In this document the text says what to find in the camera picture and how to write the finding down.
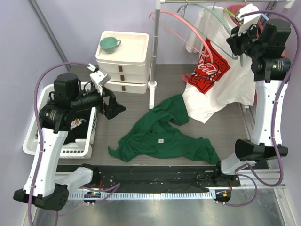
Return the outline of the mint green hanger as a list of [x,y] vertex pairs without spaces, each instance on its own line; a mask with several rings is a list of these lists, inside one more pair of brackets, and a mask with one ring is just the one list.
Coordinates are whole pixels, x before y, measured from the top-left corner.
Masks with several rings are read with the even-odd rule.
[[[228,35],[231,35],[231,29],[230,27],[228,26],[228,24],[224,21],[224,19],[222,18],[222,16],[219,16],[215,11],[214,11],[214,6],[212,6],[211,8],[207,7],[207,6],[204,6],[203,4],[200,4],[200,3],[186,3],[184,5],[181,5],[178,10],[177,10],[177,13],[180,13],[180,15],[182,16],[182,19],[184,19],[185,22],[188,22],[186,19],[185,19],[185,12],[186,12],[186,9],[189,5],[192,5],[192,6],[197,6],[197,7],[200,7],[202,8],[203,10],[209,12],[211,15],[213,15],[224,27],[224,29],[226,30],[227,34]],[[223,48],[221,48],[220,46],[218,46],[215,42],[213,42],[213,44],[216,45],[216,47],[218,47],[222,52],[224,52],[227,56],[229,56],[231,59],[233,60],[240,60],[240,66],[243,67],[244,66],[244,62],[243,62],[243,57],[242,56],[234,56],[234,54],[230,55],[229,53],[227,53]]]

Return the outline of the green t-shirt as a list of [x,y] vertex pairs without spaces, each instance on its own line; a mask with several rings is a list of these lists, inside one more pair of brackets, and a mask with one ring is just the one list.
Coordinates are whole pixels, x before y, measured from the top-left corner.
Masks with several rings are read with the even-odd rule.
[[219,162],[220,158],[209,139],[187,136],[177,128],[188,122],[189,116],[182,95],[172,96],[140,118],[119,140],[118,148],[109,148],[108,153],[125,162],[139,155],[158,159],[185,157],[191,161],[210,164]]

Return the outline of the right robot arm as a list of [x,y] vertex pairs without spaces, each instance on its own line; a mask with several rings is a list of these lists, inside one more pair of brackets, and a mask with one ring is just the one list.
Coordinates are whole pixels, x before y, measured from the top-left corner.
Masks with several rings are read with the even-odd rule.
[[235,152],[216,164],[212,179],[218,186],[235,180],[240,169],[261,160],[280,160],[288,154],[288,148],[282,146],[280,123],[282,99],[287,88],[285,76],[291,68],[291,61],[282,53],[291,25],[281,19],[271,19],[263,30],[257,24],[244,32],[241,29],[232,29],[227,43],[234,55],[245,54],[252,60],[257,95],[255,124],[251,138],[238,139]]

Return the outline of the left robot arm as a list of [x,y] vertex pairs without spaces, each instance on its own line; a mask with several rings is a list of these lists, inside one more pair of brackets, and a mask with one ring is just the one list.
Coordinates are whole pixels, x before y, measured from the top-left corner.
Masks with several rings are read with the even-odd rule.
[[70,193],[83,185],[99,185],[99,169],[90,164],[82,164],[68,176],[55,180],[60,152],[77,113],[95,107],[110,120],[126,110],[105,87],[110,80],[108,73],[97,71],[90,74],[90,79],[92,91],[88,93],[82,92],[80,80],[73,73],[58,75],[54,81],[53,98],[38,111],[39,141],[31,172],[24,187],[14,192],[14,200],[60,211]]

